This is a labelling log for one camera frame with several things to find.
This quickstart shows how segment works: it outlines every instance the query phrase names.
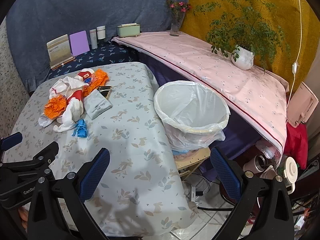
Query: ribbed white pot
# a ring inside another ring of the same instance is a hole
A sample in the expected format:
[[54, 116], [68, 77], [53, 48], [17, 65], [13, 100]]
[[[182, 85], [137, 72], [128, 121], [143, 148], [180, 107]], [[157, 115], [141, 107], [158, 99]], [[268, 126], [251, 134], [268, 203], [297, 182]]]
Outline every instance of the ribbed white pot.
[[239, 58], [236, 59], [236, 61], [233, 59], [233, 56], [231, 56], [232, 63], [243, 70], [248, 70], [253, 66], [253, 59], [254, 59], [254, 53], [251, 51], [248, 51], [240, 46], [238, 46], [239, 50], [234, 50], [233, 52], [237, 52], [239, 55]]

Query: tile floor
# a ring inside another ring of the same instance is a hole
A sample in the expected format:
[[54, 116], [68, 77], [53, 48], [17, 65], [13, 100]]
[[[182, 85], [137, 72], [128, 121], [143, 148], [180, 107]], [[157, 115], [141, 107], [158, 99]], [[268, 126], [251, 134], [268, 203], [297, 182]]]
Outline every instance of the tile floor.
[[[204, 192], [203, 196], [196, 197], [199, 206], [212, 208], [232, 207], [221, 198], [218, 184], [211, 182], [209, 190], [208, 183], [201, 176], [194, 174], [190, 175], [186, 181], [191, 183], [192, 186], [196, 186], [197, 191], [202, 190]], [[189, 184], [183, 182], [183, 185], [185, 187], [185, 195], [188, 195]], [[199, 216], [188, 228], [173, 230], [161, 236], [145, 236], [143, 240], [211, 240], [229, 214], [230, 212], [199, 210]]]

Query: blue gripper pad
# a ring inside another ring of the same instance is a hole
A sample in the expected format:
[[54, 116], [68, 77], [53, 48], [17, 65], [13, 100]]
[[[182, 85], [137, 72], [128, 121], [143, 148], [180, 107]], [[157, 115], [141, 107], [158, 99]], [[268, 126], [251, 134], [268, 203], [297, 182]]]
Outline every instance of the blue gripper pad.
[[22, 134], [17, 132], [12, 134], [2, 140], [1, 149], [2, 151], [7, 151], [11, 149], [13, 146], [22, 142]]
[[227, 161], [223, 158], [217, 148], [212, 148], [210, 153], [212, 166], [218, 173], [218, 176], [230, 198], [239, 201], [241, 198], [241, 184]]
[[92, 197], [109, 163], [110, 152], [105, 149], [80, 183], [79, 198], [82, 203]]

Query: flower bouquet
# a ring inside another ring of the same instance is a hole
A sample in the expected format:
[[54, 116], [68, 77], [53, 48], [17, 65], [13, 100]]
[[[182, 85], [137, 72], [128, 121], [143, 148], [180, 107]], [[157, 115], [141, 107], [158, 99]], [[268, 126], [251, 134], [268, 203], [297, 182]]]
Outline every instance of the flower bouquet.
[[166, 0], [166, 4], [172, 13], [171, 36], [179, 36], [179, 29], [182, 25], [183, 18], [191, 5], [186, 2], [177, 2], [176, 0]]

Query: gray pouch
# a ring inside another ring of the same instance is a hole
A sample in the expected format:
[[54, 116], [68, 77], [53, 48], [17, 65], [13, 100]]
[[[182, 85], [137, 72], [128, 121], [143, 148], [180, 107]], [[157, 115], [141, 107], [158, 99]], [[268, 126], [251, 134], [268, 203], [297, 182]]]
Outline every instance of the gray pouch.
[[112, 107], [112, 104], [96, 89], [84, 98], [83, 105], [91, 120], [95, 119], [99, 114]]

